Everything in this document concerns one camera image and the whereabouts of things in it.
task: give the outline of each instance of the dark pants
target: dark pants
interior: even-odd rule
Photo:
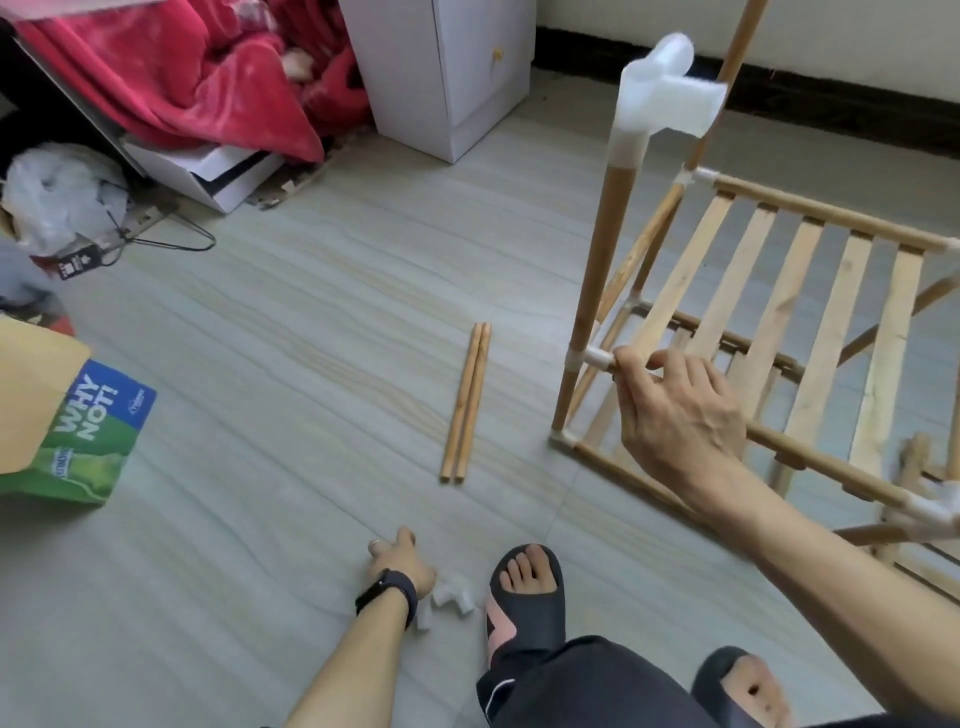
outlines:
[[[717,728],[676,680],[602,637],[505,655],[480,678],[477,697],[493,728]],[[960,728],[960,721],[884,715],[830,726]]]

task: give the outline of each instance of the wooden slat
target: wooden slat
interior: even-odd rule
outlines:
[[[747,352],[743,369],[737,378],[731,380],[731,386],[739,395],[746,413],[756,412],[763,383],[777,356],[783,334],[793,315],[794,303],[804,285],[806,269],[810,266],[823,231],[824,225],[819,220],[804,218],[800,223],[777,282],[774,283],[770,301],[760,317],[754,343]]]
[[[717,194],[710,202],[707,211],[700,219],[697,230],[693,232],[690,242],[670,272],[669,278],[657,295],[650,312],[643,320],[643,325],[634,335],[630,346],[637,349],[640,355],[646,359],[656,350],[660,337],[666,330],[674,311],[680,305],[681,299],[686,293],[686,289],[693,281],[700,264],[703,262],[704,255],[720,230],[720,224],[727,217],[730,205],[733,202],[733,196],[728,194]]]
[[[897,476],[897,485],[910,491],[910,493],[916,493],[918,496],[930,497],[926,487],[921,482],[924,475],[924,465],[929,459],[930,436],[926,432],[917,432],[910,438],[910,441],[900,453],[900,473]],[[893,513],[896,513],[896,511],[890,508],[881,508],[880,522],[887,521]],[[897,544],[874,546],[871,553],[878,561],[890,566],[897,560],[900,546]]]
[[[859,232],[852,232],[847,238],[847,247],[833,280],[804,378],[800,381],[797,397],[783,430],[785,434],[802,442],[813,444],[817,440],[833,386],[833,376],[840,360],[840,351],[843,350],[856,296],[860,291],[860,283],[867,270],[867,259],[872,248],[872,239]],[[771,486],[781,496],[786,497],[793,470],[782,463],[775,468]]]
[[[720,346],[720,339],[727,322],[740,300],[750,272],[754,269],[760,248],[767,239],[777,217],[777,209],[766,205],[757,206],[746,232],[736,246],[730,265],[724,271],[720,285],[710,300],[707,313],[693,336],[690,352],[704,359],[712,359]]]
[[[689,343],[691,336],[693,336],[692,331],[686,328],[677,328],[674,330],[673,337],[670,339],[670,348],[683,351]],[[591,447],[600,444],[603,436],[607,433],[607,430],[610,429],[610,425],[613,422],[613,415],[616,414],[618,409],[617,405],[616,384],[611,384],[610,389],[607,390],[607,394],[604,396],[603,402],[600,404],[600,409],[597,410],[596,415],[593,416],[593,420],[587,428],[587,434],[584,435],[584,443]]]
[[[880,314],[874,355],[870,359],[850,448],[851,464],[872,475],[883,472],[883,450],[893,426],[912,303],[920,287],[923,265],[923,253],[910,248],[897,251],[890,288]]]

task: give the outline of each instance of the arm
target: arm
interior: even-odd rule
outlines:
[[[430,594],[437,573],[420,560],[415,543],[405,526],[395,545],[372,542],[371,581],[384,569],[402,571],[418,598]],[[368,604],[303,694],[287,728],[389,728],[406,621],[407,600],[397,589]]]
[[[891,712],[960,717],[960,610],[806,518],[740,463],[745,428],[711,364],[617,350],[623,442],[790,599]]]

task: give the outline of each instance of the cardboard box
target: cardboard box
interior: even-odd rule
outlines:
[[[0,318],[0,493],[102,504],[156,391],[76,339]]]
[[[280,155],[223,144],[171,152],[126,137],[123,146],[154,180],[220,212],[237,208],[283,164]]]

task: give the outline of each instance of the white cabinet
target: white cabinet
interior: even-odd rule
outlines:
[[[384,136],[456,161],[530,90],[536,0],[341,0]]]

